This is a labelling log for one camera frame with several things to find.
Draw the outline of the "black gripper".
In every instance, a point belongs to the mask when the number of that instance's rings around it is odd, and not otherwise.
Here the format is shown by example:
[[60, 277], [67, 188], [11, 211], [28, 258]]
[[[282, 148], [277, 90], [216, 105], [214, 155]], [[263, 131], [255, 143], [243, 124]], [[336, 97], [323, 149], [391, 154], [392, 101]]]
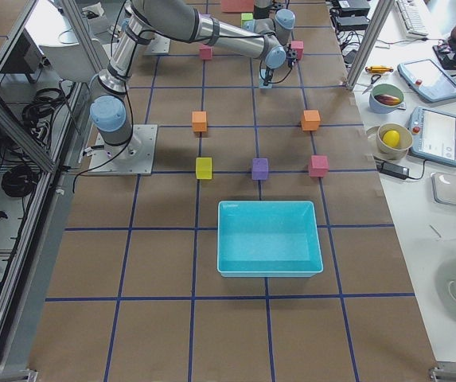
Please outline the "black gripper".
[[[297, 51], [293, 49], [290, 45], [286, 47], [286, 62], [288, 66], [294, 66], [297, 61]], [[263, 85], [264, 86], [271, 86], [272, 85], [272, 70], [270, 68], [265, 69], [264, 78], [263, 78]]]

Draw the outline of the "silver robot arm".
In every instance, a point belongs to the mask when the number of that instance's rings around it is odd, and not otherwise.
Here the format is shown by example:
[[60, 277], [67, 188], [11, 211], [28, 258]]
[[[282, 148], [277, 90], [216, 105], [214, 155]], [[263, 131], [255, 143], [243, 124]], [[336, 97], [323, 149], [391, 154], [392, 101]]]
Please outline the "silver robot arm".
[[125, 32], [107, 67], [95, 78], [99, 85], [93, 93], [90, 117], [105, 146], [118, 150], [134, 143], [134, 128], [125, 108], [127, 82], [139, 47], [154, 36], [185, 44], [219, 46], [231, 52], [259, 60], [264, 64], [262, 81], [269, 85], [273, 72], [293, 57], [287, 44], [296, 17], [286, 7], [269, 14], [270, 1], [256, 1], [255, 14], [241, 27], [202, 14], [183, 1], [133, 1]]

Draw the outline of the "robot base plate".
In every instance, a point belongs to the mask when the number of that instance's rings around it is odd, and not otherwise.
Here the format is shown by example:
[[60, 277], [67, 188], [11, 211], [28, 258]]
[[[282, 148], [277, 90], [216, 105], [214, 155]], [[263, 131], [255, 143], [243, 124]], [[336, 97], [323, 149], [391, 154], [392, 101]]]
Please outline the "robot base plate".
[[128, 146], [109, 146], [100, 133], [96, 145], [103, 148], [94, 150], [89, 162], [89, 173], [94, 175], [133, 175], [152, 174], [154, 152], [158, 135], [156, 124], [136, 124]]

